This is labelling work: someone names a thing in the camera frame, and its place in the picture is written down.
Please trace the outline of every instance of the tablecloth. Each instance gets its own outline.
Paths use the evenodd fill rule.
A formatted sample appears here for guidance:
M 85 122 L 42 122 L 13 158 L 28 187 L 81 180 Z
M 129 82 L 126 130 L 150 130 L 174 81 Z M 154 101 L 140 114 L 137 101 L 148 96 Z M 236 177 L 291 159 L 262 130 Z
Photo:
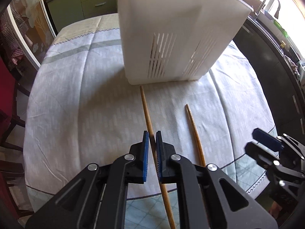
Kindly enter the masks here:
M 73 37 L 64 28 L 37 73 L 23 150 L 34 210 L 89 163 L 110 164 L 128 153 L 146 130 L 139 86 L 130 85 L 124 74 L 120 30 L 101 29 L 104 19 L 87 22 L 90 32 L 82 29 L 77 35 L 72 30 Z M 252 141 L 254 128 L 276 135 L 275 124 L 253 68 L 233 41 L 200 80 L 149 84 L 144 90 L 154 130 L 161 130 L 163 141 L 174 145 L 178 154 L 199 163 L 185 110 L 189 104 L 206 162 L 222 168 L 254 198 L 266 187 L 264 169 L 245 155 L 244 146 Z M 150 151 L 147 182 L 130 184 L 128 198 L 158 193 Z M 155 206 L 162 206 L 159 197 L 129 201 L 127 223 L 131 228 L 150 228 L 146 223 L 151 224 L 147 219 L 153 216 L 153 225 L 160 219 L 154 228 L 160 228 L 167 221 Z

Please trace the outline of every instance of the chopstick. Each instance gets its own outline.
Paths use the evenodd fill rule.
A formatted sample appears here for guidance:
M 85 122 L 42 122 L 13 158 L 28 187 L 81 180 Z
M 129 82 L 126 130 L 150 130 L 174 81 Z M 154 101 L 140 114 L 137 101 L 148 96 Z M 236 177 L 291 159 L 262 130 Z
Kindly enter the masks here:
M 148 130 L 148 133 L 149 133 L 149 141 L 150 141 L 150 146 L 151 146 L 151 149 L 152 149 L 153 160 L 154 160 L 154 163 L 155 163 L 156 172 L 158 172 L 155 135 L 153 133 L 153 126 L 152 126 L 152 123 L 151 123 L 151 120 L 150 120 L 148 106 L 147 106 L 145 93 L 144 93 L 144 89 L 143 89 L 142 85 L 140 85 L 140 91 L 141 91 L 141 99 L 142 99 L 142 104 L 143 104 L 146 126 L 147 126 L 147 130 Z M 175 221 L 173 219 L 173 212 L 172 212 L 171 207 L 170 207 L 170 200 L 169 200 L 169 197 L 168 197 L 166 185 L 159 182 L 159 186 L 160 186 L 161 195 L 162 195 L 162 199 L 163 199 L 163 202 L 164 202 L 168 222 L 170 224 L 170 229 L 175 229 L 176 228 L 175 227 Z
M 189 107 L 188 104 L 186 105 L 186 110 L 188 111 L 189 119 L 190 119 L 192 129 L 193 129 L 193 133 L 194 133 L 194 136 L 195 136 L 196 146 L 197 146 L 197 150 L 198 150 L 198 154 L 199 154 L 200 165 L 205 167 L 206 164 L 205 164 L 205 159 L 204 159 L 204 155 L 203 155 L 201 142 L 200 142 L 199 135 L 198 135 L 198 132 L 197 132 L 197 129 L 196 129 L 196 125 L 195 125 L 195 122 L 194 122 L 194 119 L 193 119 L 193 116 L 192 116 L 192 113 L 191 113 L 191 110 L 190 110 L 190 107 Z

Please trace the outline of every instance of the silver screw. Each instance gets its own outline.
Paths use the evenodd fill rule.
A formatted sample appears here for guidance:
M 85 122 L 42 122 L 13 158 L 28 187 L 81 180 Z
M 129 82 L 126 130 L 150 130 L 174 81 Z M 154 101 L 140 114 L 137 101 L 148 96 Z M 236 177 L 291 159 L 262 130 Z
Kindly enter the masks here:
M 96 164 L 89 164 L 87 168 L 90 171 L 94 171 L 94 170 L 97 170 L 97 165 Z
M 279 185 L 282 186 L 282 187 L 284 187 L 284 186 L 285 186 L 285 182 L 284 182 L 283 180 L 280 180 L 280 181 L 279 181 Z
M 179 161 L 181 159 L 181 156 L 178 155 L 178 154 L 173 154 L 173 155 L 170 156 L 170 158 L 172 160 Z
M 215 170 L 217 170 L 217 166 L 216 166 L 215 164 L 209 164 L 209 165 L 208 165 L 208 169 L 209 169 L 210 171 L 215 171 Z
M 128 161 L 131 161 L 131 160 L 134 160 L 134 159 L 135 159 L 135 156 L 132 155 L 132 154 L 126 154 L 126 155 L 124 156 L 124 158 L 125 158 L 126 160 L 128 160 Z

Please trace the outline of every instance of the white dish rack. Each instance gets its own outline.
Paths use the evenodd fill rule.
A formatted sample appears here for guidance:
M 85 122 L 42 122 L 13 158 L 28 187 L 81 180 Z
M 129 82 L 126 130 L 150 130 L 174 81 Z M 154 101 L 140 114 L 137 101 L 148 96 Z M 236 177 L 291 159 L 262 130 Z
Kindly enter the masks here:
M 200 79 L 251 11 L 241 0 L 118 0 L 129 83 Z

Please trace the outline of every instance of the chair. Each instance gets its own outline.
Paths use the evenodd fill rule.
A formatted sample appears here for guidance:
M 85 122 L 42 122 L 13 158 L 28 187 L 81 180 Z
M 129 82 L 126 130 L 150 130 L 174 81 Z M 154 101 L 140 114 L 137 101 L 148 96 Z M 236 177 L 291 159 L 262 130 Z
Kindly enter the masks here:
M 6 142 L 16 125 L 25 127 L 25 121 L 17 115 L 17 90 L 29 96 L 30 92 L 20 86 L 0 58 L 0 146 L 17 151 L 23 148 Z
M 9 189 L 13 184 L 8 184 L 6 180 L 6 178 L 22 176 L 24 176 L 22 164 L 0 160 L 0 199 L 15 219 L 34 214 L 33 211 L 21 210 L 17 207 Z

